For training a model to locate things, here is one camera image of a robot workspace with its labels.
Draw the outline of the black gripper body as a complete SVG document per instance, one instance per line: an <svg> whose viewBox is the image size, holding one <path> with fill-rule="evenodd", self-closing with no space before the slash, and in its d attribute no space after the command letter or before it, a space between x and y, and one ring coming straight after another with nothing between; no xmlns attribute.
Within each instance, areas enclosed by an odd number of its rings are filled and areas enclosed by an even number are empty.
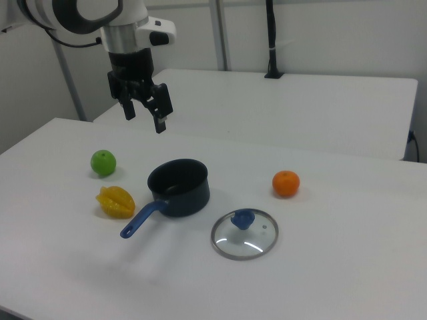
<svg viewBox="0 0 427 320"><path fill-rule="evenodd" d="M111 96L120 103L137 99L153 104L151 88L154 86L151 49L134 53L109 53L111 71L107 74Z"/></svg>

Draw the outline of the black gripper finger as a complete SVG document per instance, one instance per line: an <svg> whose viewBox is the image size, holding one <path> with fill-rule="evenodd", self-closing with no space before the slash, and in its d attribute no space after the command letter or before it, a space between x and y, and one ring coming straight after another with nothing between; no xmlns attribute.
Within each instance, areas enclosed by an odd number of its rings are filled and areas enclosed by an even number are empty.
<svg viewBox="0 0 427 320"><path fill-rule="evenodd" d="M142 103L153 117L155 132L164 132L166 130L165 120L167 116L173 112L167 85L161 83L151 86L149 89L149 97L144 99Z"/></svg>
<svg viewBox="0 0 427 320"><path fill-rule="evenodd" d="M120 104L123 108L124 114L125 114L125 118L130 121L132 119L135 118L135 109L133 106L133 101L132 99L121 99L120 100Z"/></svg>

